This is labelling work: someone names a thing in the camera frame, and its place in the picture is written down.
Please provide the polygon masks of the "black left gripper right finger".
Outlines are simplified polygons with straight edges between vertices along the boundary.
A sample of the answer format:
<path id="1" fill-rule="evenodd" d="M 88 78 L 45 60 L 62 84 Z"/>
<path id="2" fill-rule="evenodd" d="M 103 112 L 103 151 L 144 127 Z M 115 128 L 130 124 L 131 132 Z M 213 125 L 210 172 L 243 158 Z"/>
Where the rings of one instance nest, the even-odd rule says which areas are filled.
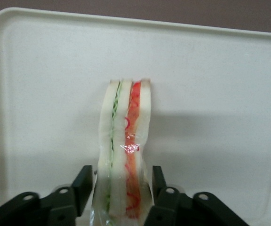
<path id="1" fill-rule="evenodd" d="M 248 224 L 212 193 L 192 198 L 166 184 L 162 168 L 152 167 L 154 205 L 145 226 L 247 226 Z"/>

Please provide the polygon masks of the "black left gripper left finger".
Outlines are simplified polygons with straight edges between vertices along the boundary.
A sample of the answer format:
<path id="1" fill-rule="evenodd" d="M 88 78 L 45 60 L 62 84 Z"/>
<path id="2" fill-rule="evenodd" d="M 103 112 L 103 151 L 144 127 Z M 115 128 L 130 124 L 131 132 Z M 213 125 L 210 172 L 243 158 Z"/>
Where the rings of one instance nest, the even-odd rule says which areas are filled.
<path id="1" fill-rule="evenodd" d="M 0 226 L 75 226 L 93 189 L 92 166 L 83 166 L 73 183 L 40 198 L 21 193 L 0 206 Z"/>

